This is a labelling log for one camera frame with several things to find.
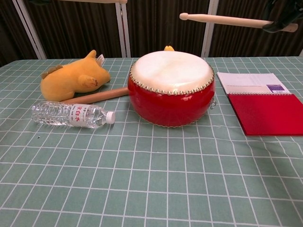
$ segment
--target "wooden drumstick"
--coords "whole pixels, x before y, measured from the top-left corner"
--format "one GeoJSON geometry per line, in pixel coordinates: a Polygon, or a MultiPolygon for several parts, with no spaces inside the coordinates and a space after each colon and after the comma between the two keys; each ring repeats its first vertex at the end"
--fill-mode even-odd
{"type": "Polygon", "coordinates": [[[99,93],[95,93],[92,95],[87,95],[87,96],[81,96],[77,98],[72,98],[68,100],[61,101],[62,103],[67,103],[67,104],[90,104],[94,102],[99,102],[111,98],[117,98],[121,96],[126,96],[128,95],[128,88],[127,87],[122,87],[122,88],[117,88],[109,91],[103,91],[99,93]]]}
{"type": "Polygon", "coordinates": [[[127,0],[60,0],[60,1],[81,1],[81,2],[93,2],[93,3],[120,3],[120,4],[127,3],[127,0]]]}
{"type": "MultiPolygon", "coordinates": [[[[225,16],[209,15],[209,14],[188,14],[188,13],[181,13],[179,18],[181,20],[193,20],[193,21],[205,22],[205,23],[210,22],[220,25],[233,25],[233,26],[254,27],[254,28],[262,28],[264,25],[268,25],[273,22],[267,20],[255,20],[255,19],[239,18],[239,17],[225,17],[225,16]]],[[[297,24],[289,24],[281,31],[295,32],[297,29],[298,29],[297,24]]]]}

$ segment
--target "drum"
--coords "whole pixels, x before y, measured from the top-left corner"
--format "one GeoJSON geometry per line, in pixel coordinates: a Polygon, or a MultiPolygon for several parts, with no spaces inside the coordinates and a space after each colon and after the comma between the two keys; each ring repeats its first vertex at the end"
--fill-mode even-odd
{"type": "Polygon", "coordinates": [[[212,67],[185,52],[158,51],[139,58],[131,66],[128,90],[135,111],[165,127],[193,123],[215,105],[212,67]]]}

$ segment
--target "white drum head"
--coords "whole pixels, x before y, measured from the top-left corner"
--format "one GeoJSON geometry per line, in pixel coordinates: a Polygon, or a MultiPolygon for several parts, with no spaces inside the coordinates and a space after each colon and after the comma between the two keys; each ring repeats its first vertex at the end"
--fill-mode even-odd
{"type": "Polygon", "coordinates": [[[158,51],[136,61],[131,79],[150,91],[182,95],[207,87],[214,79],[214,72],[207,62],[193,54],[158,51]]]}

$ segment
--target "stuffed toy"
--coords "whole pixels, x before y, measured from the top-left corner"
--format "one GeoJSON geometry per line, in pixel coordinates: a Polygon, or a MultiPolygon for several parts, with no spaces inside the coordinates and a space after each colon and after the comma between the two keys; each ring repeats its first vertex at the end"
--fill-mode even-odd
{"type": "Polygon", "coordinates": [[[170,45],[165,46],[164,50],[165,51],[175,51],[174,48],[172,48],[172,46],[170,46],[170,45]]]}
{"type": "Polygon", "coordinates": [[[109,72],[102,68],[103,55],[96,59],[92,50],[85,58],[66,65],[57,65],[42,73],[40,89],[48,101],[64,101],[75,93],[97,90],[110,81],[109,72]]]}

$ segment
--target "dark curtain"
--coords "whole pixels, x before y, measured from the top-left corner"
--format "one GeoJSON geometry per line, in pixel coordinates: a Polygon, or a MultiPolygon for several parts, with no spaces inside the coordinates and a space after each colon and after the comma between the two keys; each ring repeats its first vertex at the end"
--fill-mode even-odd
{"type": "MultiPolygon", "coordinates": [[[[222,0],[217,14],[220,16],[262,19],[265,1],[222,0]]],[[[275,4],[269,20],[281,14],[286,0],[275,4]]],[[[303,19],[295,21],[294,33],[267,33],[262,29],[215,25],[210,57],[298,56],[303,49],[303,19]]]]}
{"type": "Polygon", "coordinates": [[[201,56],[205,23],[183,21],[180,13],[207,13],[209,0],[130,0],[127,19],[132,57],[163,50],[201,56]]]}
{"type": "Polygon", "coordinates": [[[121,57],[115,4],[24,1],[48,59],[83,58],[91,50],[121,57]]]}
{"type": "Polygon", "coordinates": [[[37,59],[11,0],[0,0],[0,67],[12,61],[37,59]]]}

